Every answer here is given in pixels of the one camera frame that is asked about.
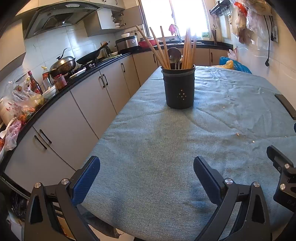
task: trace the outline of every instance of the black frying pan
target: black frying pan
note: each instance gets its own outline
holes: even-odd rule
[[[110,41],[104,43],[104,44],[103,44],[98,50],[96,50],[96,51],[94,51],[94,52],[91,52],[91,53],[89,53],[89,54],[83,56],[83,57],[80,58],[79,60],[76,60],[76,62],[77,62],[78,64],[83,65],[83,64],[87,64],[88,62],[90,62],[90,61],[96,59],[96,58],[99,56],[101,49],[105,48],[109,43],[110,43]]]

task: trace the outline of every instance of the cabinet handle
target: cabinet handle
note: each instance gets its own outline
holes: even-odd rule
[[[106,79],[106,85],[109,85],[108,84],[108,81],[107,81],[107,78],[106,78],[106,75],[105,74],[103,74],[103,76],[105,77],[105,79]]]
[[[40,142],[41,145],[43,145],[43,143],[38,139],[38,137],[37,137],[36,135],[35,135],[34,137],[35,137],[35,139],[36,139],[37,141]]]
[[[45,138],[48,140],[48,142],[49,142],[50,144],[52,144],[51,140],[48,139],[48,137],[44,134],[44,132],[43,132],[41,129],[40,129],[40,132],[45,136]]]
[[[123,72],[125,73],[125,72],[126,72],[126,69],[125,69],[125,67],[124,67],[123,63],[121,63],[121,65],[123,66],[123,69],[124,69],[124,71],[123,71]]]
[[[103,80],[102,76],[100,76],[99,78],[100,78],[100,79],[102,80],[102,82],[103,82],[103,88],[105,88],[106,86],[105,86],[105,83],[104,83],[104,80]]]

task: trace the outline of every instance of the black countertop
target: black countertop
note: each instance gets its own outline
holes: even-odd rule
[[[207,41],[207,40],[199,40],[202,42],[202,44],[197,44],[197,48],[212,48],[212,49],[221,49],[221,50],[229,50],[233,49],[233,46],[228,43],[223,43],[223,42],[218,42],[218,45],[214,45],[213,41]],[[184,43],[182,44],[168,44],[168,47],[176,47],[176,48],[183,48]],[[35,112],[32,117],[27,121],[27,123],[21,128],[18,138],[17,138],[17,144],[20,143],[20,141],[23,139],[23,137],[26,135],[26,133],[29,131],[29,129],[33,126],[33,124],[39,119],[39,117],[48,109],[50,108],[59,98],[61,98],[65,93],[70,91],[72,88],[74,88],[76,85],[78,85],[80,82],[85,80],[86,78],[90,77],[94,73],[98,72],[99,70],[103,69],[104,67],[108,66],[109,64],[112,64],[126,56],[129,56],[131,54],[136,54],[136,53],[142,53],[142,52],[147,52],[151,51],[149,48],[148,49],[142,49],[138,48],[137,50],[133,50],[132,53],[126,53],[123,54],[119,57],[108,59],[106,61],[101,62],[97,67],[86,71],[85,73],[79,75],[78,77],[75,78],[74,81],[71,81],[68,83],[68,85],[62,89],[61,91],[58,91],[54,97],[49,99],[37,112]],[[13,154],[15,149],[8,151],[5,153],[4,158],[0,164],[0,176],[4,177],[5,180],[9,180],[9,177],[5,175],[4,170]],[[18,186],[16,183],[13,182],[13,180],[10,180],[10,185],[13,185],[16,187],[18,190],[21,190],[22,193],[26,193],[28,195],[28,192],[22,189],[20,186]]]

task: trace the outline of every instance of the range hood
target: range hood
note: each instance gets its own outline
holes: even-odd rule
[[[43,7],[34,14],[25,38],[76,24],[97,9],[99,7],[92,3],[78,1],[64,1]]]

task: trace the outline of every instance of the spoon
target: spoon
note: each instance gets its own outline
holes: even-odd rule
[[[14,122],[15,120],[16,120],[16,117],[12,118],[11,121],[8,123],[6,129],[4,131],[0,132],[1,139],[4,139],[4,137],[6,136],[6,132],[7,132],[8,127],[10,127],[11,123]]]
[[[175,63],[175,69],[177,69],[177,63],[180,61],[181,59],[181,52],[179,49],[177,48],[170,48],[168,50],[168,56],[170,61],[172,61],[173,63]]]

